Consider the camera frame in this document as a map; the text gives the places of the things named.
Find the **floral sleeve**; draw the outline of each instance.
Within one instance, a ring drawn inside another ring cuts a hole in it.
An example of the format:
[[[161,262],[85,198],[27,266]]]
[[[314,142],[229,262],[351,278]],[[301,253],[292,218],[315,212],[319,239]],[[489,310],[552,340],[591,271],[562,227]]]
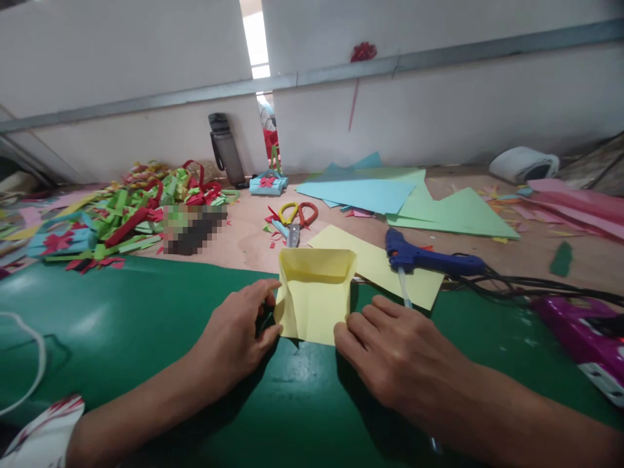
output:
[[[11,442],[0,459],[0,468],[64,468],[73,428],[84,410],[79,395],[50,406]]]

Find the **blue glue gun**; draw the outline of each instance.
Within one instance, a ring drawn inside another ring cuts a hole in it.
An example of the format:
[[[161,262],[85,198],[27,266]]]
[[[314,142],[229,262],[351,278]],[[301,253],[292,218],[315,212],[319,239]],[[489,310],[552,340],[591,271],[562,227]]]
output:
[[[486,273],[486,264],[474,255],[444,255],[429,252],[413,246],[403,234],[390,228],[385,234],[385,251],[390,257],[390,267],[397,271],[403,267],[405,273],[414,268],[427,268],[449,276],[477,276]]]

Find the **scissor blade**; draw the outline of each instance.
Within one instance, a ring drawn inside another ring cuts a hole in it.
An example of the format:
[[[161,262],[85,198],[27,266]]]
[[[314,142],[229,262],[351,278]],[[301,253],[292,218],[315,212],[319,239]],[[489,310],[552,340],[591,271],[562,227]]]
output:
[[[299,246],[299,234],[301,226],[298,224],[291,224],[288,226],[288,237],[286,238],[286,247]]]

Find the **paper gift box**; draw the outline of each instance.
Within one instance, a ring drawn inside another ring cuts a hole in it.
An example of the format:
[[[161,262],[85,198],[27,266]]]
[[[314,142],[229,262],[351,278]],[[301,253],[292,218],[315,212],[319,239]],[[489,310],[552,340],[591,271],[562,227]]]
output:
[[[80,227],[65,226],[67,222],[78,222]],[[47,232],[55,224],[63,226]],[[60,216],[45,221],[28,245],[28,256],[43,258],[53,255],[79,254],[85,250],[93,250],[98,243],[98,236],[91,218],[83,211]]]
[[[350,250],[287,248],[279,253],[274,316],[282,336],[334,346],[333,327],[350,311],[356,255]]]
[[[264,171],[249,181],[249,191],[252,195],[280,196],[288,186],[288,177],[279,175],[273,169]]]

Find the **white cord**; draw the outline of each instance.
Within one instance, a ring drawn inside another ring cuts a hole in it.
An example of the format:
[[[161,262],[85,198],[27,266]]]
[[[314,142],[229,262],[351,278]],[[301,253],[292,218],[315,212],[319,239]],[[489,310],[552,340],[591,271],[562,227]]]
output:
[[[44,338],[39,333],[30,328],[28,325],[26,325],[19,315],[9,312],[0,312],[0,317],[11,317],[12,319],[14,319],[22,330],[24,330],[34,338],[34,340],[37,342],[37,346],[39,347],[39,370],[37,371],[37,377],[35,377],[34,382],[32,383],[33,385],[26,392],[26,395],[24,395],[19,401],[13,403],[8,408],[2,409],[0,411],[0,416],[4,416],[5,414],[10,413],[19,405],[24,403],[26,399],[33,394],[33,392],[41,383],[41,380],[44,377],[44,373],[46,371],[46,343],[44,342]]]

